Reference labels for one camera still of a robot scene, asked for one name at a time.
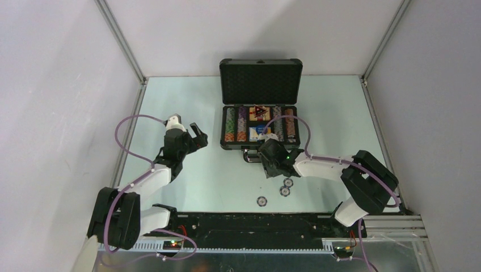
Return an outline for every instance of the glass panel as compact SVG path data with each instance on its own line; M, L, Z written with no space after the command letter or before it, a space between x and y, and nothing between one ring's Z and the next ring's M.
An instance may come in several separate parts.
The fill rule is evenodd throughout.
M365 243L369 261L379 271L406 272L420 271L411 242L402 243ZM123 264L146 254L145 252L117 252L105 256L108 264ZM362 258L360 248L355 257ZM244 271L302 271L302 272L345 272L367 271L364 261L342 261L337 263L329 254L235 254L235 253L198 253L182 261L165 261L149 257L118 270L98 267L104 271L191 271L191 272L244 272Z
M165 119L177 113L185 126L196 122L208 135L209 145L189 154L177 179L145 201L143 209L161 203L179 211L298 213L332 212L349 197L341 182L321 178L294 178L290 194L280 194L283 177L265 178L260 163L248 164L238 150L220 146L222 125L220 78L150 78L141 114ZM298 116L312 131L309 152L317 155L354 155L368 150L383 162L381 148L357 76L303 76ZM307 130L299 123L301 148ZM165 128L153 120L137 121L130 150L154 159L163 146ZM148 163L128 156L120 186L144 173ZM264 207L257 199L264 196Z

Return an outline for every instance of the poker chip stack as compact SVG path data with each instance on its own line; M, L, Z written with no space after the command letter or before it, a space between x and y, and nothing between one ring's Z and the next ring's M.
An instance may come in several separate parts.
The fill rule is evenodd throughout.
M275 106L272 109L272 112L273 112L274 118L276 118L278 116L281 116L282 109L281 109L280 106ZM282 119L277 119L276 121L274 121L273 128L274 128L274 133L277 135L277 137L279 139L279 142L283 142L284 141L284 132L282 130Z
M226 130L224 134L224 141L233 142L234 141L234 122L235 122L235 109L228 108L226 114Z
M237 118L237 141L245 142L247 141L247 108L239 107L239 114Z
M294 115L292 109L286 109L284 111L285 115ZM296 142L296 127L294 125L294 118L286 118L286 130L287 130L287 141L289 143Z

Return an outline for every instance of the aluminum frame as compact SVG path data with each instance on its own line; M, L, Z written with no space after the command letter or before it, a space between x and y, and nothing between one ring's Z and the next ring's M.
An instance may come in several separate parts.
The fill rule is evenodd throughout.
M406 13L406 10L408 9L409 5L411 3L411 0L403 0L401 4L398 7L398 10L396 11L393 19L391 20L391 23L389 23L389 26L386 30L386 33L384 33L384 36L381 39L381 42L377 46L374 55L372 56L371 60L369 61L368 66L366 67L366 70L364 71L362 77L364 79L368 79L369 76L371 75L371 72L373 71L377 60L379 59L380 55L384 51L384 48L386 47L387 43L393 36L394 31L398 27L399 22L401 21L402 17L404 16L404 13Z
M102 13L108 27L112 31L114 38L116 39L120 49L124 53L126 60L131 66L133 72L135 73L138 81L140 82L140 89L136 97L136 102L132 114L138 114L144 99L146 86L148 84L148 78L144 76L142 70L135 59L135 56L130 49L113 13L110 9L106 0L95 0L98 5L99 11ZM395 16L393 17L390 25L387 28L381 42L379 43L372 59L370 60L364 74L360 76L361 86L366 98L366 102L369 107L369 112L373 120L373 125L376 130L376 134L381 145L381 151L383 153L386 166L390 171L393 171L393 166L389 153L386 147L386 142L384 140L381 126L379 124L378 118L376 116L372 99L369 95L367 88L367 79L371 74L374 66L376 65L379 56L382 54L386 44L391 39L396 27L398 26L401 18L406 12L411 0L403 0L400 4ZM132 136L135 131L137 120L132 119L128 123L125 137L123 139L123 144L128 148L132 141ZM111 182L111 187L118 186L120 183L122 173L125 167L126 154L120 151L119 157L117 158L117 164L115 167L115 172ZM422 219L418 215L378 215L378 216L366 216L365 217L366 231L368 233L368 238L364 241L367 243L378 242L378 241L410 241L413 246L413 250L417 251L416 254L417 262L419 264L420 271L439 271L437 264L434 260L434 255L432 253L431 245L428 240L428 236L424 229ZM158 238L149 237L148 239L143 239L140 242L145 243L151 241L151 243L156 243ZM323 239L327 244L332 243L344 243L349 241L349 239L338 238L338 239ZM216 252L221 253L222 250L216 249Z
M97 4L100 13L102 13L102 16L104 17L108 28L112 31L113 37L119 44L120 50L122 50L122 53L124 53L124 56L129 63L130 67L134 71L137 80L141 83L144 84L145 82L145 76L142 73L142 70L140 69L140 66L138 65L137 60L135 59L135 56L127 43L127 40L125 39L124 34L122 33L122 30L120 29L119 24L117 23L117 20L115 19L115 16L112 13L112 10L110 9L108 3L106 0L95 0L95 3Z

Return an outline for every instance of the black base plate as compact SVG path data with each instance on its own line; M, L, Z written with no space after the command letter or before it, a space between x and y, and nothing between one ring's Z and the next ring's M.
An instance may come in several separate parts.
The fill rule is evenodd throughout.
M351 230L357 236L357 224L346 228L330 214L321 213L179 212L173 216L177 226L171 230L181 233L178 226L185 226L199 248L320 249L322 238L349 238ZM166 235L152 232L148 236Z

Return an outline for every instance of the poker chip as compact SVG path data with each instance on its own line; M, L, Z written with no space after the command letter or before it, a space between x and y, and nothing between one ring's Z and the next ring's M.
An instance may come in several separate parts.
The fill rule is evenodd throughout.
M292 109L286 109L284 111L285 115L294 115L294 111ZM287 130L287 141L289 143L296 142L296 126L294 124L294 118L286 118L286 130Z
M233 142L234 139L234 128L235 128L235 109L228 108L226 114L226 125L225 125L225 134L224 134L224 141L226 142Z
M287 188L291 188L292 185L294 185L294 181L292 181L292 179L288 177L284 179L284 186L286 186Z
M258 197L257 198L257 205L259 205L260 207L264 207L265 205L267 205L267 198L265 197Z
M272 109L272 114L274 115L274 118L281 116L282 115L282 109L280 106L275 106ZM274 133L277 135L277 138L279 139L279 142L284 141L284 132L282 129L282 119L278 119L273 122L273 129Z
M247 108L239 107L239 114L237 118L237 141L247 141Z
M281 196L287 197L290 195L290 189L287 186L282 186L281 189L279 189L279 193L281 193Z

